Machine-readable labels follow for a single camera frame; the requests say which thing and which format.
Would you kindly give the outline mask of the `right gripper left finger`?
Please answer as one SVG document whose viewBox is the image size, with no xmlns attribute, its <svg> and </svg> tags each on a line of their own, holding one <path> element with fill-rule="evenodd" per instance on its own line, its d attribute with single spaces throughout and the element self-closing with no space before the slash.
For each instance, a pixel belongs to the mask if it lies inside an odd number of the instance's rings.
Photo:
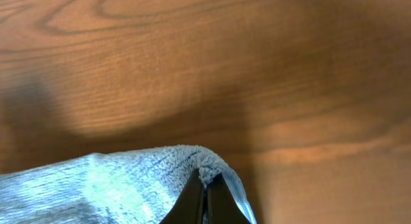
<svg viewBox="0 0 411 224">
<path fill-rule="evenodd" d="M 160 224 L 202 224 L 204 191 L 199 170 L 195 169 L 192 171 L 175 205 Z"/>
</svg>

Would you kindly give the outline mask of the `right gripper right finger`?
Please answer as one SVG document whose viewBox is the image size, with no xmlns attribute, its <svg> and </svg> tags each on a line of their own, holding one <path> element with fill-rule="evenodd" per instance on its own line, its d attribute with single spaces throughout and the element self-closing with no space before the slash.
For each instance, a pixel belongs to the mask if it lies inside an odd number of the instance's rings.
<svg viewBox="0 0 411 224">
<path fill-rule="evenodd" d="M 206 194 L 209 224 L 250 224 L 236 205 L 222 174 L 207 186 Z"/>
</svg>

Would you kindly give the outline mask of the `blue microfiber cloth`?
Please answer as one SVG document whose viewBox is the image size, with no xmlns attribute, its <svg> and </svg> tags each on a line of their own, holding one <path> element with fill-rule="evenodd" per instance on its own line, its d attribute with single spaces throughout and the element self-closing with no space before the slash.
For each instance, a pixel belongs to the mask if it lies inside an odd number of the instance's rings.
<svg viewBox="0 0 411 224">
<path fill-rule="evenodd" d="M 159 223 L 192 172 L 202 188 L 221 175 L 235 207 L 253 210 L 236 172 L 201 146 L 168 146 L 77 159 L 1 176 L 2 223 Z"/>
</svg>

